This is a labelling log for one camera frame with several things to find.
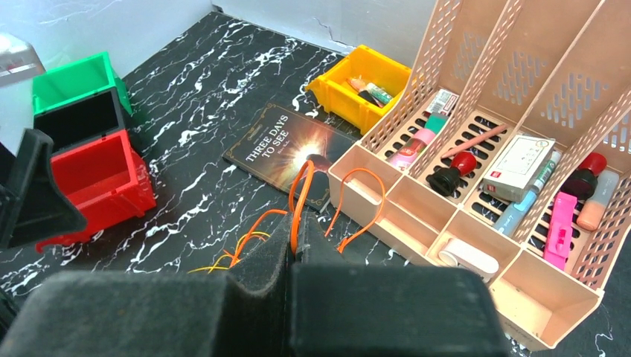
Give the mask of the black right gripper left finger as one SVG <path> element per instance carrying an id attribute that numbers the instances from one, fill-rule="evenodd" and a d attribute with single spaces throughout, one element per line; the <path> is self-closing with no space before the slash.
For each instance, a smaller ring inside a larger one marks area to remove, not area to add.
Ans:
<path id="1" fill-rule="evenodd" d="M 25 301 L 3 356 L 281 356 L 291 220 L 228 271 L 63 271 Z"/>

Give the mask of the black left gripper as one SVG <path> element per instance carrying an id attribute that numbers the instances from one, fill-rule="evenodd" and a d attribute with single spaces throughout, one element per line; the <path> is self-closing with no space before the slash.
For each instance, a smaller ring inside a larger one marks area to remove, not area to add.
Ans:
<path id="1" fill-rule="evenodd" d="M 30 245 L 86 228 L 62 193 L 51 166 L 53 140 L 26 129 L 16 155 L 1 146 L 1 248 Z"/>

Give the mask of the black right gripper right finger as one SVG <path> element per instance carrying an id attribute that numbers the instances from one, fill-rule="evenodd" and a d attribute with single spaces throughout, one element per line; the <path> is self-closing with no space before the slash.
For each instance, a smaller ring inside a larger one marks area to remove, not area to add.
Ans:
<path id="1" fill-rule="evenodd" d="M 305 213 L 289 270 L 292 356 L 506 356 L 482 279 L 463 268 L 348 262 Z"/>

